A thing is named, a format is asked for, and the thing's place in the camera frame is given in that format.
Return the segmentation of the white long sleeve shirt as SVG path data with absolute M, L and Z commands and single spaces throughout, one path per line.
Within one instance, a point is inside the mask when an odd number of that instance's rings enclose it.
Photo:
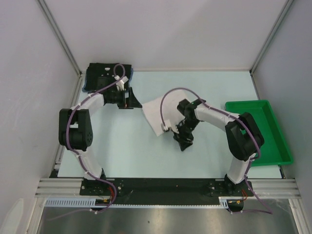
M 168 94 L 162 104 L 163 120 L 170 120 L 171 130 L 175 133 L 178 133 L 176 126 L 184 119 L 183 114 L 177 110 L 179 102 L 184 99 L 188 100 L 186 93 L 182 90 L 178 90 Z M 161 128 L 161 123 L 163 122 L 160 114 L 161 100 L 162 97 L 159 97 L 150 102 L 144 103 L 142 106 L 145 118 L 157 137 L 164 133 Z

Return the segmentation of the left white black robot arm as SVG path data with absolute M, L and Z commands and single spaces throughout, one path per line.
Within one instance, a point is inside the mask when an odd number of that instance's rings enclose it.
M 60 110 L 58 122 L 60 145 L 76 157 L 84 171 L 84 178 L 92 180 L 90 188 L 97 195 L 107 191 L 109 182 L 91 150 L 91 116 L 106 104 L 115 104 L 119 109 L 142 108 L 127 76 L 99 77 L 96 89 L 88 92 L 85 99 L 69 109 Z

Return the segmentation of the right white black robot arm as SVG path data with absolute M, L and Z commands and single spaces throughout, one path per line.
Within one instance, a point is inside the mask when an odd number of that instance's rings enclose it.
M 192 131 L 200 122 L 207 122 L 226 133 L 228 147 L 233 155 L 230 169 L 224 177 L 224 189 L 229 195 L 240 194 L 247 180 L 247 173 L 260 148 L 264 137 L 250 113 L 235 114 L 209 106 L 199 99 L 179 102 L 177 110 L 184 116 L 176 126 L 174 139 L 180 150 L 192 146 Z

